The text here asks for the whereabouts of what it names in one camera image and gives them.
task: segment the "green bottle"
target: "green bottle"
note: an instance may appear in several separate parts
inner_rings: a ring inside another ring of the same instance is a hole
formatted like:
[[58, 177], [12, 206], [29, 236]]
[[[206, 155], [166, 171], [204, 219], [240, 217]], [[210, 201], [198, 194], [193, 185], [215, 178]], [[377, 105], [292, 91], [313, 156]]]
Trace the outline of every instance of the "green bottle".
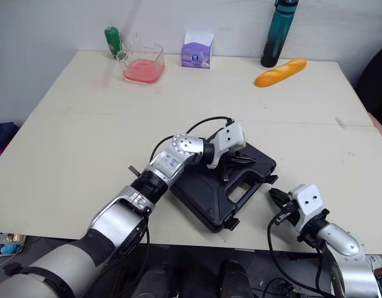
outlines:
[[104, 31], [108, 47], [116, 59], [117, 53], [121, 50], [121, 37], [115, 27], [108, 27]]

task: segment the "floor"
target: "floor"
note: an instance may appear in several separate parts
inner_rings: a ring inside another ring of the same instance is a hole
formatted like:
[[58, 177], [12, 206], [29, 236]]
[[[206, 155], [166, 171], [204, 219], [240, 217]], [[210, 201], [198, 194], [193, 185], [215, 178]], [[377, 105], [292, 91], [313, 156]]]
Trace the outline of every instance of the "floor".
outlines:
[[[56, 238], [27, 237], [25, 247], [11, 262], [18, 262], [23, 266], [28, 266], [38, 258], [48, 253], [52, 249], [65, 244], [71, 240], [62, 240]], [[133, 271], [136, 274], [140, 264], [145, 257], [146, 245], [139, 245], [122, 264], [122, 269]], [[281, 264], [293, 278], [302, 281], [305, 284], [314, 286], [317, 260], [315, 258], [299, 260], [300, 255], [278, 253]], [[10, 257], [1, 257], [0, 264], [7, 261]], [[259, 289], [255, 293], [261, 297], [261, 290], [273, 278], [282, 277], [275, 268], [269, 252], [267, 251], [243, 251], [230, 248], [211, 248], [201, 246], [180, 246], [180, 245], [151, 245], [146, 268], [156, 264], [170, 263], [173, 266], [182, 266], [191, 272], [191, 267], [195, 270], [195, 277], [209, 280], [211, 284], [217, 285], [220, 264], [223, 260], [236, 260], [248, 273], [252, 287]], [[4, 274], [3, 266], [0, 267], [0, 282], [7, 276]], [[90, 291], [86, 294], [87, 298], [94, 297], [112, 297], [112, 290], [118, 276], [118, 268], [112, 269], [99, 279]], [[329, 274], [323, 270], [321, 276], [321, 288], [329, 291]], [[307, 290], [296, 287], [299, 292], [308, 293]], [[280, 293], [280, 289], [274, 283], [270, 287], [270, 292]], [[278, 295], [266, 295], [267, 298], [278, 297]]]

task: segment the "black latch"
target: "black latch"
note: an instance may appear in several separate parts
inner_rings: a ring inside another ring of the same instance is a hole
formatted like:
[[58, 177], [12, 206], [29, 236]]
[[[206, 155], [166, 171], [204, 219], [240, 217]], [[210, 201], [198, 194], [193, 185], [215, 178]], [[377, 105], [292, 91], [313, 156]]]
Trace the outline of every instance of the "black latch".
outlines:
[[239, 224], [239, 219], [232, 217], [229, 221], [224, 224], [224, 228], [228, 230], [233, 230]]
[[7, 276], [13, 276], [15, 274], [19, 274], [23, 268], [20, 263], [14, 262], [5, 265], [3, 269]]
[[265, 178], [264, 183], [274, 184], [278, 180], [278, 175], [271, 175]]

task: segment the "black plastic case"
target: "black plastic case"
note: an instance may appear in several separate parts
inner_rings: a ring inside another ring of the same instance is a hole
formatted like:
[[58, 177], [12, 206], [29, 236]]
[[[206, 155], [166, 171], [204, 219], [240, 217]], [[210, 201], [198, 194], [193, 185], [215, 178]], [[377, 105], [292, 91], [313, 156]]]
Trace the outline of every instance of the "black plastic case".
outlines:
[[[233, 230], [239, 223], [234, 215], [263, 184], [273, 184], [278, 177], [271, 176], [276, 168], [275, 161], [250, 144], [239, 151], [256, 162], [236, 165], [228, 170], [228, 182], [222, 180], [222, 165], [216, 169], [205, 166], [189, 166], [178, 178], [171, 191], [183, 202], [212, 232], [223, 228]], [[250, 189], [236, 202], [229, 199], [230, 193], [241, 183]]]

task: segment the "pink liquid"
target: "pink liquid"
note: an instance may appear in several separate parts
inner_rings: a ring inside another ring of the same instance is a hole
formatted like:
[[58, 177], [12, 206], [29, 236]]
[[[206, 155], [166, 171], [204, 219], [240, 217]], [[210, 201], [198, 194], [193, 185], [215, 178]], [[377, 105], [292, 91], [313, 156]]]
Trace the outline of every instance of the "pink liquid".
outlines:
[[165, 66], [161, 63], [152, 63], [152, 61], [148, 60], [137, 60], [123, 72], [123, 75], [124, 78], [129, 81], [153, 83], [159, 78], [164, 67]]

